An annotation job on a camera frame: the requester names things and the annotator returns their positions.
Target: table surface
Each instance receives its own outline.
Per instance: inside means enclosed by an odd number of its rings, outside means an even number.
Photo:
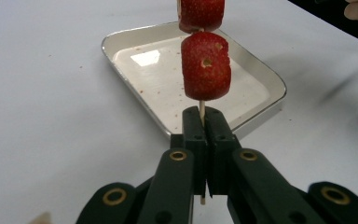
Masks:
[[[358,39],[285,0],[227,1],[221,30],[287,85],[282,111],[241,138],[299,189],[358,195]],[[138,186],[169,139],[103,56],[105,36],[176,21],[176,2],[0,1],[0,224],[75,223],[100,187]],[[194,223],[230,223],[226,197]]]

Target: strawberry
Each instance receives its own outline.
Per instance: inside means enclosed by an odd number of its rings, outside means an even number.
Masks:
[[[225,38],[197,32],[182,42],[181,51],[186,96],[209,101],[228,93],[231,68]]]
[[[225,0],[177,0],[179,29],[186,33],[213,31],[220,27]]]

